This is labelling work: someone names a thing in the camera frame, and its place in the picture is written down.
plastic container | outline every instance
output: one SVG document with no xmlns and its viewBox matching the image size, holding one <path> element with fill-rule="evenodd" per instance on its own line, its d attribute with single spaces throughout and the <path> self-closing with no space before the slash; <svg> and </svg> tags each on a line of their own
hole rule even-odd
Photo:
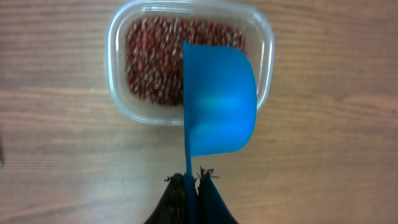
<svg viewBox="0 0 398 224">
<path fill-rule="evenodd" d="M 271 85 L 274 35 L 267 19 L 252 7 L 219 1 L 137 0 L 125 4 L 111 19 L 105 40 L 105 74 L 116 105 L 130 118 L 147 124 L 183 125 L 183 106 L 159 106 L 132 95 L 126 83 L 126 34 L 133 21 L 146 16 L 222 22 L 241 29 L 257 85 L 257 110 Z"/>
</svg>

beans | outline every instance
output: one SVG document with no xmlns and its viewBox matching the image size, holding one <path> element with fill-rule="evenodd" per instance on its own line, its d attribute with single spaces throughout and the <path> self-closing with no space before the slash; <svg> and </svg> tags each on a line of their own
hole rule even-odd
<svg viewBox="0 0 398 224">
<path fill-rule="evenodd" d="M 183 41 L 246 53 L 243 33 L 232 26 L 159 16 L 140 19 L 126 35 L 126 81 L 133 95 L 149 103 L 182 105 Z"/>
</svg>

wooden table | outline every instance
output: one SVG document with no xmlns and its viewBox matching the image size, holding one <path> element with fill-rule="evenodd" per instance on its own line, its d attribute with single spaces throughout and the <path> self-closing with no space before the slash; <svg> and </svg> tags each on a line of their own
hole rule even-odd
<svg viewBox="0 0 398 224">
<path fill-rule="evenodd" d="M 0 223 L 142 223 L 185 170 L 182 128 L 112 102 L 123 0 L 0 1 Z M 398 2 L 251 0 L 274 30 L 249 144 L 193 160 L 240 223 L 398 222 Z"/>
</svg>

scoop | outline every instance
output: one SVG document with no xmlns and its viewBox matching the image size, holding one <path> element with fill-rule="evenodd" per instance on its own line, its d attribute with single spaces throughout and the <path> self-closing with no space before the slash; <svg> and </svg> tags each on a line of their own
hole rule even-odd
<svg viewBox="0 0 398 224">
<path fill-rule="evenodd" d="M 191 156 L 241 149 L 254 130 L 256 81 L 248 58 L 234 47 L 183 44 L 187 173 Z"/>
</svg>

red beans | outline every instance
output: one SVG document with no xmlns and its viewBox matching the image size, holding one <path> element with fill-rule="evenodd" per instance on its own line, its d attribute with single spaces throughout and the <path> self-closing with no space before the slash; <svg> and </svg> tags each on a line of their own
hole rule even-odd
<svg viewBox="0 0 398 224">
<path fill-rule="evenodd" d="M 140 19 L 126 36 L 126 80 L 133 95 L 160 105 L 183 103 L 183 41 L 246 53 L 243 33 L 232 26 L 159 16 Z"/>
</svg>

